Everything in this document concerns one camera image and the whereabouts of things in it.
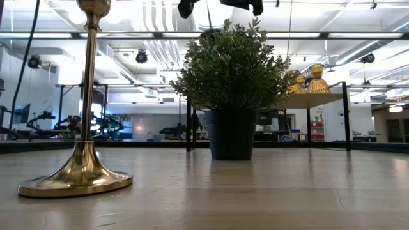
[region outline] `leaves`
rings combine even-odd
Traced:
[[[257,109],[286,97],[294,75],[284,74],[289,59],[274,57],[274,46],[266,44],[266,31],[258,19],[249,28],[230,20],[223,29],[207,31],[199,43],[190,41],[175,91],[211,109]]]

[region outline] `spotlight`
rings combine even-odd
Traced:
[[[360,59],[360,62],[362,63],[372,63],[375,61],[375,55],[373,55],[372,53],[366,55],[365,57]]]
[[[41,68],[41,60],[40,60],[40,55],[32,55],[30,60],[28,60],[28,67],[32,69],[39,69]]]
[[[137,63],[145,63],[148,60],[146,55],[146,50],[138,50],[138,54],[136,55],[136,62]]]

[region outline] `gold decorative object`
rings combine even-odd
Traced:
[[[313,75],[313,79],[309,83],[308,93],[331,93],[330,89],[328,88],[328,84],[324,79],[322,79],[323,72],[324,65],[312,65],[311,73]]]
[[[72,197],[108,192],[132,184],[132,175],[106,168],[89,140],[91,104],[95,68],[96,34],[102,17],[109,13],[111,0],[77,0],[87,15],[88,40],[82,105],[81,140],[75,143],[71,158],[48,176],[27,180],[19,185],[19,194],[27,197]]]
[[[286,74],[293,75],[295,77],[294,84],[288,88],[287,93],[296,93],[296,94],[306,94],[307,91],[304,89],[305,77],[301,75],[301,72],[298,70],[289,71]]]

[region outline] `brass pole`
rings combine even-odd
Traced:
[[[88,40],[85,61],[84,87],[82,97],[82,123],[81,140],[89,141],[89,131],[91,130],[91,107],[94,86],[95,52],[96,52],[96,30],[97,25],[88,24]]]
[[[81,140],[77,141],[70,159],[56,172],[19,185],[19,194],[27,197],[72,197],[108,192],[132,184],[132,175],[106,168],[96,155],[94,142],[89,140],[93,96],[96,34],[99,20],[109,13],[111,0],[77,0],[87,15],[86,48]]]

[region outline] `brass base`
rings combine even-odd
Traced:
[[[71,158],[49,176],[19,185],[26,197],[73,197],[108,192],[132,184],[132,175],[106,168],[96,155],[93,141],[77,141]]]

